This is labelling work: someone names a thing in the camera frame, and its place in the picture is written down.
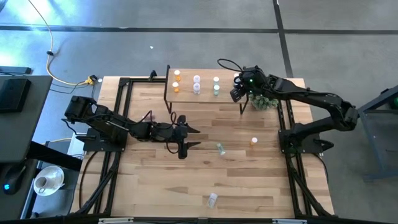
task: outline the yellow cable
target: yellow cable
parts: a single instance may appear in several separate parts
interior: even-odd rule
[[[49,32],[50,32],[50,36],[51,36],[51,48],[50,48],[50,52],[52,52],[53,45],[54,45],[54,38],[53,38],[53,36],[52,36],[51,29],[50,29],[49,25],[47,24],[47,21],[44,19],[44,17],[43,17],[42,14],[39,12],[39,10],[37,10],[37,8],[35,7],[35,5],[33,5],[33,3],[32,3],[30,0],[28,0],[28,1],[29,1],[30,4],[33,6],[33,8],[36,10],[36,12],[39,14],[39,16],[43,19],[45,25],[47,26],[47,29],[48,29]],[[86,82],[82,82],[82,83],[70,83],[70,82],[66,82],[66,81],[63,81],[63,80],[61,80],[61,79],[55,77],[55,75],[53,75],[53,74],[51,73],[51,71],[50,71],[50,55],[47,56],[47,63],[46,63],[46,65],[45,65],[45,67],[46,67],[46,69],[47,69],[47,73],[48,73],[53,79],[55,79],[55,80],[58,81],[58,82],[64,83],[64,84],[66,84],[66,85],[73,85],[73,86],[75,86],[75,85],[85,85],[86,82],[88,82],[88,80],[86,80]]]
[[[50,142],[60,142],[60,141],[69,141],[69,140],[72,140],[72,138],[57,139],[57,140],[53,140],[53,141],[50,141]]]

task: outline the small plant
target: small plant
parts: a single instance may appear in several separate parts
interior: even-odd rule
[[[278,105],[278,100],[268,99],[265,96],[249,95],[249,99],[257,110],[266,110],[268,108],[275,108]]]

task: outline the concrete floor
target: concrete floor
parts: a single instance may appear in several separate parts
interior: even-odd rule
[[[50,25],[95,27],[261,28],[276,29],[272,0],[115,0],[33,1]],[[394,0],[279,0],[285,29],[398,29]],[[25,0],[8,0],[0,25],[42,24]],[[88,75],[148,75],[178,68],[218,68],[224,57],[240,65],[259,65],[286,77],[278,34],[54,32],[51,70],[70,81]],[[295,78],[318,91],[339,94],[361,106],[398,84],[398,35],[286,35]],[[0,30],[0,64],[27,66],[46,75],[50,37],[42,31]],[[74,92],[89,96],[91,89]],[[35,132],[43,142],[72,135],[61,122],[70,95],[50,92]],[[314,119],[326,111],[312,108]],[[79,125],[77,130],[86,127]],[[335,143],[325,153],[330,191],[340,217],[398,222],[398,179],[365,183],[377,172],[362,125],[349,133],[330,131]]]

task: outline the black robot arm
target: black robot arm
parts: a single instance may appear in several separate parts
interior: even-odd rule
[[[139,141],[152,141],[175,143],[178,145],[178,158],[184,159],[187,157],[187,150],[189,147],[199,144],[200,142],[184,143],[184,139],[188,133],[199,133],[196,129],[191,128],[187,123],[184,115],[178,117],[175,122],[175,113],[172,113],[174,118],[172,124],[157,123],[152,121],[144,121],[145,117],[140,121],[135,122],[114,113],[106,106],[98,105],[92,98],[83,96],[73,96],[69,102],[68,108],[65,112],[66,121],[86,123],[97,132],[101,141],[110,144],[119,144],[123,141],[124,133],[129,133],[132,137]],[[79,136],[78,139],[82,141],[93,141],[97,136]]]
[[[274,75],[266,76],[261,68],[255,66],[243,68],[238,77],[234,79],[235,86],[231,91],[233,101],[239,101],[245,94],[262,95],[278,100],[297,100],[313,106],[326,109],[330,117],[320,119],[308,124],[295,123],[290,130],[279,131],[281,149],[288,152],[303,152],[300,150],[306,138],[320,132],[336,129],[351,131],[355,128],[358,111],[351,103],[344,101],[333,93],[320,93],[309,88],[301,88]],[[331,142],[320,141],[312,136],[310,141],[322,144],[321,151],[333,147]]]

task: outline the wooden tabletop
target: wooden tabletop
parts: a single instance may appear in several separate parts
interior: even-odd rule
[[[99,104],[113,109],[119,78],[104,78]],[[290,80],[304,87],[303,79]],[[126,90],[119,113],[123,112],[125,95]],[[129,117],[137,121],[152,110],[156,121],[170,122],[163,95],[162,83],[135,83]],[[297,101],[292,101],[292,105],[296,122],[312,121],[309,105]],[[180,160],[176,154],[169,153],[164,144],[139,142],[129,137],[119,166],[112,216],[294,217],[286,163],[279,152],[279,120],[275,109],[256,111],[248,104],[244,114],[239,115],[236,105],[179,103],[173,110],[178,115],[185,114],[189,125],[201,131],[189,134],[188,140],[202,143],[189,149],[188,157]],[[252,137],[257,137],[259,142],[249,147]],[[223,156],[218,154],[218,142],[225,148]],[[98,185],[103,157],[103,152],[97,153],[88,166],[83,203]],[[333,213],[322,163],[311,154],[303,154],[303,164],[309,189],[324,208]],[[79,184],[71,212],[78,210],[78,189]],[[108,187],[105,191],[101,210]],[[214,208],[206,206],[211,193],[218,195]],[[298,194],[304,211],[301,190]]]
[[[173,82],[176,82],[174,71],[180,71],[181,80],[178,82],[178,93],[174,92]],[[234,103],[229,92],[233,89],[234,74],[237,72],[227,69],[182,69],[171,68],[167,81],[166,100],[171,103]],[[193,94],[193,77],[200,76],[200,94]],[[218,77],[219,94],[213,93],[213,78]]]

